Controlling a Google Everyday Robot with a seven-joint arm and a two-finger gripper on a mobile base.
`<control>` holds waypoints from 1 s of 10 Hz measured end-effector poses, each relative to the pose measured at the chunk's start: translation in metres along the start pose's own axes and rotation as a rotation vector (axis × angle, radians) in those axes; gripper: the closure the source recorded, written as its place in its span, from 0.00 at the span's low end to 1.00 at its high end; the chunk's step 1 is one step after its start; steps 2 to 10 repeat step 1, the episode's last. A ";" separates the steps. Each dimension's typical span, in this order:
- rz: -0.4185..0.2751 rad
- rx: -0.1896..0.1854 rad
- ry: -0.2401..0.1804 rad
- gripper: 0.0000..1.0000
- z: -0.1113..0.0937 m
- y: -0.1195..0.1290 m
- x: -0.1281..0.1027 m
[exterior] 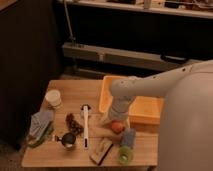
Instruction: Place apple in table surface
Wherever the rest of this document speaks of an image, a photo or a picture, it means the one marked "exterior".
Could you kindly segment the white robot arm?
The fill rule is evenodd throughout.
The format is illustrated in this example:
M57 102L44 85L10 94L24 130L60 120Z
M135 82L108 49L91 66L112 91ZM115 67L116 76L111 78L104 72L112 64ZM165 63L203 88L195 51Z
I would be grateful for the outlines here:
M213 60L112 82L104 124L124 121L138 96L162 97L157 171L213 171Z

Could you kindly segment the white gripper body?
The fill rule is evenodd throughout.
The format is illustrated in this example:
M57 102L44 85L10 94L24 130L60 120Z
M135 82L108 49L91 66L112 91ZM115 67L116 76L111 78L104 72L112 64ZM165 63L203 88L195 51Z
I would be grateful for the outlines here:
M102 124L119 121L125 126L129 126L129 107L132 103L132 97L114 97L109 109L102 116Z

